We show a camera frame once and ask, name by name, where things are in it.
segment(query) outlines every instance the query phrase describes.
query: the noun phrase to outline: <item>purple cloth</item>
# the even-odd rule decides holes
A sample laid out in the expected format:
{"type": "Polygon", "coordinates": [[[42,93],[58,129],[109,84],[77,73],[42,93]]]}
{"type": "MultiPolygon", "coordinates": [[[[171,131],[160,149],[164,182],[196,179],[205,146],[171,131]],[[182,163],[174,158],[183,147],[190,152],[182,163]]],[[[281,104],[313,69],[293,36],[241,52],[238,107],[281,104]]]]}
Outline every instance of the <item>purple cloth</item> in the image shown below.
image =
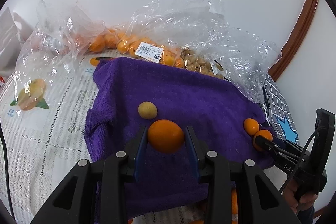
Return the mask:
{"type": "MultiPolygon", "coordinates": [[[[100,61],[93,78],[99,87],[93,108],[87,113],[85,141],[93,161],[122,150],[138,131],[168,119],[182,129],[191,125],[196,136],[238,162],[253,159],[261,168],[273,160],[252,146],[244,131],[246,118],[265,121],[262,109],[250,102],[230,82],[200,73],[129,58],[100,61]],[[138,114],[144,101],[154,103],[157,117],[148,121],[138,114]]],[[[199,185],[183,146],[164,155],[147,146],[139,183],[126,183],[128,218],[195,203],[207,197],[207,184],[199,185]]]]}

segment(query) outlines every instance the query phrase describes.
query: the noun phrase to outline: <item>human hand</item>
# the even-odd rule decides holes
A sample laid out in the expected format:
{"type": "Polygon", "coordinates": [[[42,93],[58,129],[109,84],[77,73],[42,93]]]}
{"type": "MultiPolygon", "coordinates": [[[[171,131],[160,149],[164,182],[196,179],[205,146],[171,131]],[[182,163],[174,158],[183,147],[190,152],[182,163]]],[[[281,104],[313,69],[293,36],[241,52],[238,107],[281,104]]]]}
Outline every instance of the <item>human hand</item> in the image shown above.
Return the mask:
{"type": "MultiPolygon", "coordinates": [[[[295,192],[297,191],[297,188],[299,185],[294,179],[291,179],[285,189],[283,190],[283,198],[286,200],[288,205],[291,207],[292,211],[294,213],[297,212],[297,206],[298,202],[295,199],[294,195],[295,192]]],[[[301,198],[300,198],[300,203],[304,204],[303,207],[301,208],[302,211],[308,210],[315,202],[317,199],[317,195],[315,195],[313,192],[308,192],[305,193],[301,198]]]]}

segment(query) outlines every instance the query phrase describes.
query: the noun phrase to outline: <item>silver screw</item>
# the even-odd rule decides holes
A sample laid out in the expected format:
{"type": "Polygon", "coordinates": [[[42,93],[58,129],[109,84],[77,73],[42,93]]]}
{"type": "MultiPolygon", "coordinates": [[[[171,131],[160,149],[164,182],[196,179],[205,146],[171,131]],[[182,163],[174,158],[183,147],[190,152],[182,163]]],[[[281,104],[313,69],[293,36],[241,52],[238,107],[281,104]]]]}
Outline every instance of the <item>silver screw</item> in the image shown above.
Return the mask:
{"type": "Polygon", "coordinates": [[[245,163],[246,163],[247,166],[254,166],[254,161],[253,160],[250,160],[250,159],[245,160],[245,163]]]}
{"type": "Polygon", "coordinates": [[[86,159],[81,159],[81,160],[78,162],[78,165],[81,166],[81,167],[87,165],[87,160],[86,160],[86,159]]]}
{"type": "Polygon", "coordinates": [[[207,155],[211,158],[214,158],[214,157],[217,157],[217,152],[213,151],[213,150],[210,150],[210,151],[208,151],[207,155]]]}
{"type": "Polygon", "coordinates": [[[123,158],[124,156],[126,156],[126,152],[125,151],[118,151],[115,155],[118,158],[123,158]]]}

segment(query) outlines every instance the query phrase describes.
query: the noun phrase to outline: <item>gray checkered fabric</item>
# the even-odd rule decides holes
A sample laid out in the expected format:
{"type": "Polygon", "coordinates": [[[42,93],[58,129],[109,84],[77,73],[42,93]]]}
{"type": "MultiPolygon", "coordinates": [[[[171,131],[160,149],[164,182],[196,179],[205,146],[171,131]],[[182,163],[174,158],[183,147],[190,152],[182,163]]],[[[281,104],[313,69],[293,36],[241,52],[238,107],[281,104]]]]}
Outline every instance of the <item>gray checkered fabric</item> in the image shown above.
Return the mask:
{"type": "MultiPolygon", "coordinates": [[[[266,116],[268,117],[269,123],[274,128],[277,137],[282,140],[286,140],[286,135],[282,127],[280,126],[277,118],[284,121],[286,117],[289,126],[295,133],[296,128],[286,100],[282,96],[276,83],[273,81],[269,74],[267,74],[264,84],[264,97],[265,105],[263,106],[263,109],[266,113],[266,116]]],[[[300,145],[300,141],[298,139],[296,140],[296,143],[300,145]]]]}

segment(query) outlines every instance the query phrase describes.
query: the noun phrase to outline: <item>blue star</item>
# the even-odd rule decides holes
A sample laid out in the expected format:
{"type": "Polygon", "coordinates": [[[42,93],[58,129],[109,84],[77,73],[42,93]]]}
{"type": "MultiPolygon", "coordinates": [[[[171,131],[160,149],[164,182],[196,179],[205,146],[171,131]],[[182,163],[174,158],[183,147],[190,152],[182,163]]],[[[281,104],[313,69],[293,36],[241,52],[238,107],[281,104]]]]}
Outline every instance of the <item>blue star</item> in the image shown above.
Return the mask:
{"type": "Polygon", "coordinates": [[[287,117],[285,116],[284,120],[281,120],[280,118],[276,117],[276,119],[278,120],[278,123],[280,124],[283,133],[285,134],[285,137],[287,139],[287,141],[291,141],[293,143],[296,143],[297,140],[297,133],[293,131],[293,129],[291,128],[287,117]]]}

